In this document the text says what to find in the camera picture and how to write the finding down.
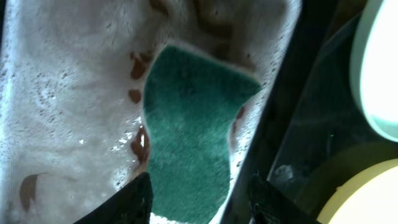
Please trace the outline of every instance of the sponge edge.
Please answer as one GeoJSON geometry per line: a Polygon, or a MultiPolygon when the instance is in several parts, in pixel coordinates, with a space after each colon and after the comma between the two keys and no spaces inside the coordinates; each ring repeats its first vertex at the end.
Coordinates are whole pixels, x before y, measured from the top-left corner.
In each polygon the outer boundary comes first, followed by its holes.
{"type": "Polygon", "coordinates": [[[161,51],[144,90],[156,215],[188,223],[213,218],[229,190],[229,127],[260,89],[211,59],[172,45],[161,51]]]}

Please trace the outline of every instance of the green scrubber pad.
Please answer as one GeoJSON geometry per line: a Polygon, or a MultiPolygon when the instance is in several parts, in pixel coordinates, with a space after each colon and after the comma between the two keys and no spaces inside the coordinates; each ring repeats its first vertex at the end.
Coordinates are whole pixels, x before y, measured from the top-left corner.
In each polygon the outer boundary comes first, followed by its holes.
{"type": "Polygon", "coordinates": [[[156,215],[208,223],[229,190],[227,133],[257,81],[218,62],[167,46],[150,69],[144,114],[156,215]]]}

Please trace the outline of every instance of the stainless steel surface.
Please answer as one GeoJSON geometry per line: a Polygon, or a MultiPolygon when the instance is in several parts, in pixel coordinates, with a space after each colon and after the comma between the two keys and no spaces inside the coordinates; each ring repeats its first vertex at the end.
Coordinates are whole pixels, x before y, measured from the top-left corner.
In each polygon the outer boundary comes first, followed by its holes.
{"type": "Polygon", "coordinates": [[[139,173],[129,144],[144,118],[127,93],[141,90],[144,79],[129,78],[129,54],[155,52],[169,39],[208,53],[228,45],[228,61],[252,70],[263,84],[229,137],[232,188],[301,1],[202,1],[203,16],[232,24],[227,39],[197,26],[193,1],[162,1],[168,16],[149,2],[7,1],[0,223],[75,222],[139,173]]]}

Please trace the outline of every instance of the wet metal surface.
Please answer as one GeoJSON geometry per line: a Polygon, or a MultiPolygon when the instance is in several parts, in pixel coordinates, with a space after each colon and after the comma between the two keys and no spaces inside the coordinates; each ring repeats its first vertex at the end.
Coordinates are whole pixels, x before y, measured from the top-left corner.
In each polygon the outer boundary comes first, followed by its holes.
{"type": "Polygon", "coordinates": [[[245,67],[263,85],[228,137],[232,188],[300,8],[298,0],[8,0],[0,223],[75,222],[145,170],[131,150],[144,119],[137,92],[170,39],[245,67]]]}

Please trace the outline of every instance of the metal plate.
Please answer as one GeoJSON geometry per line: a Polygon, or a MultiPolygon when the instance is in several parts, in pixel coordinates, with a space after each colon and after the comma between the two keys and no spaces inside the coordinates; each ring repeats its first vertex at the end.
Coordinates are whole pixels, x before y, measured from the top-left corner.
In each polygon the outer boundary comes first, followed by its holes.
{"type": "Polygon", "coordinates": [[[75,222],[142,171],[130,149],[142,106],[128,91],[145,78],[130,79],[130,54],[153,56],[170,39],[246,67],[264,87],[228,136],[232,189],[300,9],[299,0],[8,0],[0,222],[75,222]],[[225,24],[232,32],[212,29],[225,24]]]}

